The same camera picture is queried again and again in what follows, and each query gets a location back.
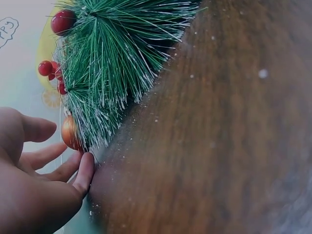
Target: pine branch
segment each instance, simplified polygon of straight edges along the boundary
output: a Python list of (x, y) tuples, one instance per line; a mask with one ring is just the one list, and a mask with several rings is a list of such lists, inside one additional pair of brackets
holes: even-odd
[(58, 47), (65, 105), (85, 148), (108, 144), (131, 96), (139, 103), (198, 11), (195, 0), (73, 0), (78, 20)]

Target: orange ornament ball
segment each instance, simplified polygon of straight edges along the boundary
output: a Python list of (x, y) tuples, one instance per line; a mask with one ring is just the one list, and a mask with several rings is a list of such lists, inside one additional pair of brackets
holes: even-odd
[(62, 125), (61, 135), (64, 143), (73, 150), (83, 151), (83, 146), (77, 135), (77, 127), (72, 116), (68, 116)]

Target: wooden surface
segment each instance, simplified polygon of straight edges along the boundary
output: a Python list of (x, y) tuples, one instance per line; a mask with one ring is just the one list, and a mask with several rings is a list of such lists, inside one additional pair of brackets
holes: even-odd
[(310, 234), (312, 1), (202, 6), (103, 155), (103, 233)]

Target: red berry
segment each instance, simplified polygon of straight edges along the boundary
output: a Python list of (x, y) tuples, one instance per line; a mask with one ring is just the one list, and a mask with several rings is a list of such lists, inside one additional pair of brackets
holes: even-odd
[(54, 78), (55, 78), (55, 75), (53, 73), (49, 75), (49, 80), (50, 81), (53, 80)]
[(61, 95), (65, 95), (67, 94), (66, 90), (65, 90), (65, 84), (63, 81), (60, 81), (58, 83), (58, 92), (61, 94)]
[(55, 61), (51, 61), (52, 67), (54, 68), (54, 70), (57, 70), (57, 68), (59, 67), (59, 64)]
[(58, 79), (58, 80), (63, 80), (63, 74), (62, 74), (62, 70), (61, 69), (57, 69), (55, 71), (55, 77)]
[(60, 69), (60, 65), (57, 62), (52, 61), (52, 66), (54, 68), (54, 73), (55, 73), (55, 77), (58, 80), (63, 80), (63, 74), (62, 74), (62, 70)]
[(40, 75), (47, 77), (48, 75), (50, 75), (52, 73), (53, 67), (51, 62), (49, 61), (43, 61), (39, 64), (38, 66), (38, 71), (40, 73)]
[(52, 31), (58, 36), (64, 36), (76, 23), (76, 15), (69, 10), (62, 10), (56, 13), (51, 20)]

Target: hand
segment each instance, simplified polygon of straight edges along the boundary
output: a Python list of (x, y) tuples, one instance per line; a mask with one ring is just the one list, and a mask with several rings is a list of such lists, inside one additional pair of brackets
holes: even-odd
[[(24, 142), (43, 142), (55, 130), (52, 122), (0, 108), (1, 233), (53, 233), (80, 209), (94, 173), (91, 153), (74, 153), (58, 169), (45, 175), (35, 170), (62, 154), (65, 144), (22, 153)], [(67, 183), (77, 170), (76, 178)]]

